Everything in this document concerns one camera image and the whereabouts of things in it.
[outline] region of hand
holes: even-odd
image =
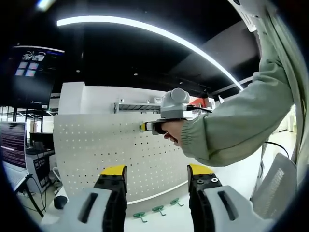
[[[167,133],[165,139],[170,139],[176,146],[181,146],[181,132],[185,120],[163,123],[161,128]]]

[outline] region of pegboard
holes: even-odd
[[[57,165],[68,196],[93,187],[102,170],[127,165],[128,202],[174,188],[187,180],[187,158],[162,135],[140,132],[141,122],[157,114],[57,115]]]

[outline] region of red object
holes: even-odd
[[[203,98],[195,99],[193,102],[190,103],[190,105],[194,105],[196,107],[206,108],[206,102],[205,102],[205,99],[203,99]]]

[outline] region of light green sleeve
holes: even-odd
[[[227,166],[253,154],[289,112],[293,98],[286,73],[268,36],[253,82],[212,114],[186,121],[183,152],[209,166]]]

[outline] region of computer screen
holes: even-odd
[[[30,146],[33,146],[33,141],[42,142],[44,149],[55,149],[52,133],[30,133]]]
[[[26,168],[25,136],[26,124],[24,122],[0,123],[0,146],[3,161]]]
[[[35,46],[16,46],[1,64],[0,105],[48,109],[64,53]]]

